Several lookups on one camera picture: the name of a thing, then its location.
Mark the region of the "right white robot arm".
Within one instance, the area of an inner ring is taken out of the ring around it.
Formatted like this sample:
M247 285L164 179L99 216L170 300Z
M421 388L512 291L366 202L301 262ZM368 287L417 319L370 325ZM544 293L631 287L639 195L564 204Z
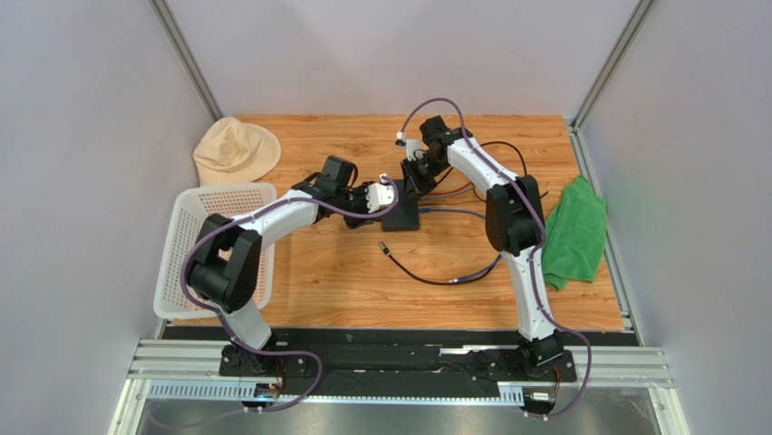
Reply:
M450 129L440 116L424 121L420 134L418 140L397 134L407 155L403 171L421 196L437 187L445 169L462 173L484 192L487 239L507 265L516 299L517 347L509 355L526 378L553 373L564 344L543 278L545 220L536 179L506 169L464 127Z

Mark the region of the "black network switch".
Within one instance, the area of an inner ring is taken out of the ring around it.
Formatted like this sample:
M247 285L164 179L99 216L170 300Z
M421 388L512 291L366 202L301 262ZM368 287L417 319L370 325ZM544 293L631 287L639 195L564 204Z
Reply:
M417 231L420 229L419 199L428 193L418 193L409 179L409 161L400 163L402 178L396 179L399 202L382 220L383 232Z

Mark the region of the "white plastic basket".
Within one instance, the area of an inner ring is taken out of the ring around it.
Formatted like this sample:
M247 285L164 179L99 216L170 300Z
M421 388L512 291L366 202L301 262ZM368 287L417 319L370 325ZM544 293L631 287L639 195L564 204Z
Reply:
M156 316L170 321L213 318L214 313L190 302L181 290L183 260L210 215L238 217L276 199L275 186L263 182L190 188L180 193L172 210L159 268L153 302Z

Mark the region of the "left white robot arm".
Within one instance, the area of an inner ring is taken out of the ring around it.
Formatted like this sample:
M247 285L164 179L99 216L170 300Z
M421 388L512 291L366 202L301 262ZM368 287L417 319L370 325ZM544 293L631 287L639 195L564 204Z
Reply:
M387 175L357 185L357 174L354 163L330 156L320 171L267 205L241 217L211 214L205 219L183 259L179 286L192 304L215 314L226 329L235 352L225 362L263 375L289 355L265 348L273 332L253 301L267 248L332 215L357 228L398 204L396 184Z

